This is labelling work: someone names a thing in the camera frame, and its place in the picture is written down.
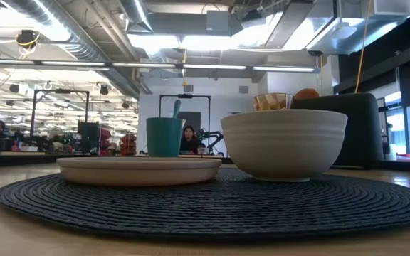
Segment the teal plastic cup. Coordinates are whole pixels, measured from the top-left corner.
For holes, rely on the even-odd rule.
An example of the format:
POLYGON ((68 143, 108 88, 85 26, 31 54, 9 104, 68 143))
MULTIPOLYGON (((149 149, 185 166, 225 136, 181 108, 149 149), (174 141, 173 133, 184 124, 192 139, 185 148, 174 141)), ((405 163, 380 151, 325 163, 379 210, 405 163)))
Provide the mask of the teal plastic cup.
POLYGON ((180 119, 150 117, 146 128, 149 157, 178 157, 182 137, 180 119))

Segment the cream ribbed ceramic bowl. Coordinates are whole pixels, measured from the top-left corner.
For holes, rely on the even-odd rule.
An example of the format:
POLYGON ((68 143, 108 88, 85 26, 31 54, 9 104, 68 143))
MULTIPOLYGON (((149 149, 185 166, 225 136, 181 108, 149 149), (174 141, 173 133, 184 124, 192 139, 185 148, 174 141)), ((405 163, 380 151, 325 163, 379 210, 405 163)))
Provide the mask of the cream ribbed ceramic bowl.
POLYGON ((263 181, 304 182, 340 155, 348 117, 326 110, 266 110, 224 117, 228 155, 263 181))

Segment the orange fruit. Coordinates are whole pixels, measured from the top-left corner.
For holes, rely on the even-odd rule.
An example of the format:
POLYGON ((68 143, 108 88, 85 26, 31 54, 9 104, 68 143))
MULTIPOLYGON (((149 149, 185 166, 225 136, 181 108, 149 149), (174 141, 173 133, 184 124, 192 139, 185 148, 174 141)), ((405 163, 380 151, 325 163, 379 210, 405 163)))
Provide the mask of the orange fruit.
POLYGON ((297 100, 318 98, 320 96, 319 92, 314 88, 305 88, 298 91, 294 98, 297 100))

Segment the long ceiling light bar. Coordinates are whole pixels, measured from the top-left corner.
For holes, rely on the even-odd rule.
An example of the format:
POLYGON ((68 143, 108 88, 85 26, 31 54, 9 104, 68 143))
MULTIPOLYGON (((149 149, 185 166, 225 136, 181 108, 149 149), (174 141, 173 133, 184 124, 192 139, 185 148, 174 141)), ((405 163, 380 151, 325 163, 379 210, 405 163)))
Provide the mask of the long ceiling light bar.
POLYGON ((277 73, 319 73, 319 68, 298 66, 267 66, 267 65, 215 65, 191 63, 133 63, 133 62, 90 62, 66 60, 22 60, 0 59, 0 66, 45 66, 45 67, 75 67, 85 69, 111 68, 146 68, 146 69, 197 69, 197 70, 237 70, 277 73))

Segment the red storage bin stack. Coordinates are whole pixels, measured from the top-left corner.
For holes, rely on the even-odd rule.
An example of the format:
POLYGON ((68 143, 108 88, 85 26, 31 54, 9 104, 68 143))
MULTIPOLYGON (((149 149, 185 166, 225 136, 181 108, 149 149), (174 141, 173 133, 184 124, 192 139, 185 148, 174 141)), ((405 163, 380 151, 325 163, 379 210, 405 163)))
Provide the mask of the red storage bin stack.
POLYGON ((120 155, 134 156, 136 154, 137 137, 133 134, 126 134, 120 139, 120 155))
POLYGON ((99 147, 98 147, 98 155, 99 156, 108 156, 109 152, 108 149, 110 147, 109 139, 112 137, 110 131, 108 129, 101 129, 100 136, 99 136, 99 147))

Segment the beige shallow plate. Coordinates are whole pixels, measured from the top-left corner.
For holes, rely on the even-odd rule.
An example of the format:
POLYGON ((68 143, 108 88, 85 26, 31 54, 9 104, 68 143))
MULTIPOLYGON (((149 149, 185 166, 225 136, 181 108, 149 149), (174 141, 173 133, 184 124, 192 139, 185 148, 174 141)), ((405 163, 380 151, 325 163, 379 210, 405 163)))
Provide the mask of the beige shallow plate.
POLYGON ((176 186, 215 178, 220 159, 70 157, 56 160, 67 181, 96 186, 176 186))

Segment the dark round woven placemat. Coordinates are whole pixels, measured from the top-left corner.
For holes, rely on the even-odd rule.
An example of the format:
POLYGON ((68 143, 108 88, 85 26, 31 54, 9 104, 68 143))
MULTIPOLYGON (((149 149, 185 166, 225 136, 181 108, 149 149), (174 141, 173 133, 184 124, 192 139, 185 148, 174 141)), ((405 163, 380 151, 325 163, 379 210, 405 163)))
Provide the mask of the dark round woven placemat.
POLYGON ((267 182, 233 169, 181 186, 117 188, 50 174, 0 188, 0 206, 44 223, 137 240, 265 242, 410 226, 410 188, 321 175, 267 182))

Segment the black background cabinet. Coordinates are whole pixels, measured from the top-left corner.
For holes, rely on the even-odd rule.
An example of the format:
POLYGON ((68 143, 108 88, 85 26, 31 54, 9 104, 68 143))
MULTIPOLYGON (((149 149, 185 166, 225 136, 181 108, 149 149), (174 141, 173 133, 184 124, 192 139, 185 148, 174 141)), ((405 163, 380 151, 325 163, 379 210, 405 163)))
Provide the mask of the black background cabinet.
POLYGON ((79 122, 78 134, 84 155, 97 156, 100 146, 100 124, 98 122, 79 122))

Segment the black toaster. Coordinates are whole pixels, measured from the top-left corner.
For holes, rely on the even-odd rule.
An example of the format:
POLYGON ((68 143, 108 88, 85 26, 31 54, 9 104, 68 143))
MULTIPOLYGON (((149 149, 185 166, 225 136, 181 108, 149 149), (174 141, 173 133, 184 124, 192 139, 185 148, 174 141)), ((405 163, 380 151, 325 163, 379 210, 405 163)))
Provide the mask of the black toaster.
POLYGON ((365 92, 295 100, 293 107, 347 115, 345 139, 335 166, 370 169, 383 160, 378 104, 372 94, 365 92))

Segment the black metal rig frame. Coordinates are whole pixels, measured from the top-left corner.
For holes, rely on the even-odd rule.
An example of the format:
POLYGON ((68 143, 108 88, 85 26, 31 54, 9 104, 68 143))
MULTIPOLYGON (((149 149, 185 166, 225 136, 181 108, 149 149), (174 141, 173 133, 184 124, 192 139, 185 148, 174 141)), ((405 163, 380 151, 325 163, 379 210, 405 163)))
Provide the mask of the black metal rig frame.
MULTIPOLYGON (((166 95, 166 94, 161 94, 159 95, 159 109, 158 109, 158 117, 162 116, 162 98, 163 97, 175 97, 178 99, 191 99, 194 97, 203 97, 206 98, 209 103, 208 103, 208 132, 211 131, 211 96, 210 95, 193 95, 193 94, 187 94, 187 93, 183 93, 183 94, 177 94, 177 95, 166 95)), ((207 149, 209 150, 210 154, 213 151, 213 146, 210 145, 210 138, 206 137, 206 139, 208 139, 207 141, 207 149)))
POLYGON ((33 91, 33 100, 32 100, 32 111, 31 111, 31 126, 30 126, 30 132, 29 136, 32 137, 34 133, 34 127, 35 127, 35 117, 36 117, 36 105, 39 101, 41 101, 41 98, 37 98, 37 94, 40 92, 44 92, 44 97, 50 93, 54 92, 55 94, 72 94, 73 92, 84 94, 86 96, 85 98, 85 114, 84 114, 84 123, 88 122, 88 110, 89 110, 89 103, 90 103, 90 92, 85 91, 85 90, 71 90, 71 89, 55 89, 55 90, 46 90, 46 89, 35 89, 33 91))

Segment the silver spiral ventilation duct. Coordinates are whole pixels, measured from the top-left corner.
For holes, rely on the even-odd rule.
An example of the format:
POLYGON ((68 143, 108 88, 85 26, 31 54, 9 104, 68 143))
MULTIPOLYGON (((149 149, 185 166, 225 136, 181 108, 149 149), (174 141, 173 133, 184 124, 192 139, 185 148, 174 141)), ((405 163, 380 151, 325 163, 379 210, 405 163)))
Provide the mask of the silver spiral ventilation duct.
POLYGON ((26 18, 42 26, 42 34, 54 41, 65 41, 66 52, 81 61, 109 61, 79 23, 56 0, 3 0, 26 18))

